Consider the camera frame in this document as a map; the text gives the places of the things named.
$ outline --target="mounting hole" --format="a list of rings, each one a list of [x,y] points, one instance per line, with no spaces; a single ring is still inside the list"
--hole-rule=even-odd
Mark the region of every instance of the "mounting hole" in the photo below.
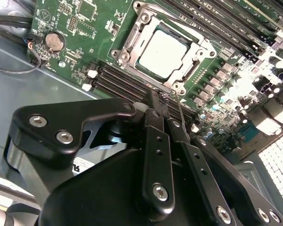
[[[125,107],[125,109],[127,109],[129,111],[132,110],[132,107],[127,103],[124,103],[124,107]]]
[[[159,155],[159,156],[163,156],[164,153],[161,151],[161,150],[156,150],[156,153]]]
[[[196,159],[200,159],[200,156],[198,154],[194,153],[194,156]]]
[[[162,142],[162,138],[161,137],[157,137],[156,140],[158,140],[159,142]]]
[[[200,171],[201,171],[204,175],[207,175],[207,174],[208,174],[204,169],[200,169]]]

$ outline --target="green circuit board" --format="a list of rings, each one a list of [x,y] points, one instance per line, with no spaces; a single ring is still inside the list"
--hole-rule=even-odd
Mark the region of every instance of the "green circuit board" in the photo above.
[[[187,18],[185,14],[170,6],[170,4],[167,4],[165,0],[147,0],[144,2],[155,4],[167,12],[170,12],[172,15],[176,15],[185,23],[197,27],[193,20]],[[194,12],[190,5],[186,3],[198,2],[198,4],[207,8],[211,12],[211,15],[215,15],[218,21],[223,21],[223,23],[236,29],[238,37],[239,35],[240,37],[243,35],[250,37],[234,20],[227,15],[218,13],[218,10],[208,5],[206,1],[174,0],[174,2],[177,3],[177,6],[185,8],[188,12],[194,13],[195,15],[198,15],[197,12]],[[234,7],[231,1],[225,0],[222,1],[221,8],[233,11],[244,24],[252,26],[266,35],[266,37],[274,39],[276,35],[272,30],[283,30],[283,16],[277,12],[276,9],[261,0],[252,0],[251,3],[255,8],[251,7],[247,0],[235,2]],[[134,74],[125,71],[123,68],[119,68],[117,61],[111,56],[111,50],[122,49],[137,19],[133,4],[134,0],[37,0],[31,33],[38,37],[45,38],[48,32],[58,32],[65,38],[65,48],[58,53],[50,53],[44,44],[35,45],[34,48],[37,50],[42,60],[45,61],[46,68],[66,78],[70,83],[78,87],[90,83],[90,78],[88,78],[87,73],[92,62],[104,62],[113,65],[115,68],[130,74],[141,81],[141,83],[147,85],[145,81],[136,77]],[[202,18],[205,23],[208,23],[209,26],[213,26],[218,30],[215,24],[210,23],[210,21],[203,16],[200,16],[200,18]],[[262,23],[268,22],[270,29],[262,26]],[[263,48],[267,46],[266,43],[256,39],[256,37],[252,36],[251,39]],[[218,93],[227,92],[226,85],[233,83],[234,76],[245,75],[245,77],[248,77],[251,84],[251,80],[261,75],[260,73],[252,73],[254,68],[260,70],[262,67],[268,68],[270,66],[269,63],[255,66],[241,53],[224,46],[220,40],[212,38],[210,41],[217,52],[216,57],[214,59],[205,59],[201,65],[199,65],[198,69],[184,85],[187,93],[179,98],[182,106],[190,109],[192,112],[198,112],[199,110],[205,110],[205,112],[207,112],[208,117],[203,129],[211,127],[216,133],[218,129],[223,128],[225,133],[231,134],[233,130],[239,127],[239,118],[235,113],[235,105],[238,103],[237,98],[240,95],[249,99],[251,98],[252,104],[256,106],[259,103],[264,103],[266,97],[260,93],[250,95],[251,89],[247,89],[241,94],[239,92],[231,94],[230,97],[232,97],[233,103],[225,104],[220,101]],[[61,67],[59,65],[60,62],[64,62],[65,65]],[[225,62],[233,65],[234,69],[231,72],[231,78],[218,88],[218,92],[212,94],[210,101],[205,102],[203,105],[197,104],[194,101],[194,97],[196,97],[203,86],[208,83],[211,75],[216,73]],[[94,92],[102,98],[111,96],[109,93],[103,92],[100,89],[94,89],[90,92]],[[218,112],[212,110],[210,105],[212,100],[219,103],[220,110]],[[219,136],[220,135],[216,133],[215,138],[220,139]]]

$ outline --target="chip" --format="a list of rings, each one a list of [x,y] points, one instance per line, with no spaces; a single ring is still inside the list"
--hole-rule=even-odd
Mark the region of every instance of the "chip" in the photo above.
[[[215,86],[218,86],[218,87],[223,85],[223,82],[219,81],[216,78],[211,78],[211,80],[209,82],[212,83]]]
[[[232,118],[229,117],[229,116],[227,116],[227,117],[224,119],[224,121],[226,121],[226,122],[229,122],[229,121],[231,121],[231,120],[232,120]]]
[[[227,101],[226,101],[226,104],[228,104],[228,105],[231,105],[233,103],[233,101],[231,100],[231,99],[228,99]]]
[[[167,79],[174,70],[178,70],[183,65],[182,58],[186,51],[185,45],[171,35],[158,30],[154,33],[139,63],[161,78]]]
[[[254,95],[256,95],[256,94],[257,94],[257,93],[256,93],[255,91],[253,91],[253,90],[250,92],[250,95],[251,95],[251,96],[254,96]]]
[[[227,72],[231,72],[232,69],[233,69],[233,66],[230,65],[229,63],[225,63],[223,66],[222,66],[222,69],[227,71]]]
[[[197,104],[197,105],[200,105],[200,106],[203,105],[203,101],[202,101],[200,98],[198,98],[198,97],[196,97],[193,101],[194,101],[195,104]]]
[[[255,67],[253,70],[251,70],[251,72],[253,72],[254,74],[257,74],[259,70],[260,70],[259,68]]]
[[[208,94],[208,93],[206,93],[206,92],[204,92],[204,91],[201,91],[201,92],[199,93],[199,96],[200,96],[201,98],[205,99],[205,100],[208,100],[208,99],[211,98],[211,95]]]
[[[205,89],[207,92],[209,92],[209,93],[215,91],[215,88],[212,87],[211,85],[208,85],[208,84],[204,87],[204,89]]]
[[[230,76],[222,70],[219,70],[216,75],[222,80],[230,78]]]

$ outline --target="black metal bracket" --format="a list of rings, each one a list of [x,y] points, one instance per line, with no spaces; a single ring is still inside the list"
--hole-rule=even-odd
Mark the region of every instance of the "black metal bracket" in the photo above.
[[[202,137],[194,137],[191,144],[203,153],[219,187],[226,194],[231,209],[243,225],[283,226],[283,216],[266,198]]]
[[[207,226],[283,226],[283,216],[208,141],[201,137],[190,140],[182,125],[169,118],[158,93],[149,91],[143,102],[149,106],[145,113],[137,113],[132,104],[120,98],[30,106],[14,113],[3,163],[8,173],[19,170],[22,182],[29,180],[31,188],[36,187],[34,181],[44,185],[44,192],[38,197],[47,210],[40,222],[50,220],[56,209],[58,214],[52,222],[61,222],[59,216],[69,210],[68,203],[77,204],[78,200],[81,209],[77,216],[69,214],[64,221],[82,216],[82,222],[99,222],[88,208],[101,213],[114,200],[120,210],[110,209],[110,213],[120,225],[148,225],[149,221],[159,225],[182,221],[190,225],[189,222],[201,221],[201,225]],[[82,146],[87,123],[92,129],[88,145],[127,141],[128,149],[68,179],[70,176],[64,170],[69,172]],[[61,132],[66,137],[58,137]],[[25,171],[27,166],[37,177]],[[52,177],[44,172],[53,172]],[[122,173],[131,178],[123,178]],[[54,175],[64,177],[48,186]],[[81,195],[77,193],[77,184]],[[187,205],[197,205],[193,220]],[[132,215],[127,216],[128,208]]]
[[[176,150],[174,154],[172,152],[172,157],[179,158],[183,167],[192,176],[208,220],[218,225],[241,226],[241,222],[232,215],[200,149],[190,145],[179,122],[168,119],[167,125],[173,139],[172,150]]]
[[[121,98],[22,107],[13,114],[9,137],[17,148],[43,163],[64,168],[81,148],[86,123],[100,121],[101,126],[116,119],[129,120],[135,114],[133,105]],[[32,125],[33,116],[44,118],[46,125],[41,121]],[[57,139],[59,132],[66,132],[64,143]]]

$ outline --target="screw hole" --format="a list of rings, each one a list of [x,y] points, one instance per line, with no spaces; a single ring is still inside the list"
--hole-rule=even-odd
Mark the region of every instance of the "screw hole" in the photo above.
[[[200,169],[200,171],[201,171],[204,175],[207,175],[207,174],[208,174],[204,169]]]
[[[163,156],[164,153],[161,151],[161,150],[156,150],[156,153],[159,155],[159,156]]]
[[[200,156],[198,154],[195,153],[194,156],[196,159],[200,159]]]
[[[132,107],[127,103],[124,104],[124,107],[125,107],[125,109],[127,109],[129,111],[132,110]]]

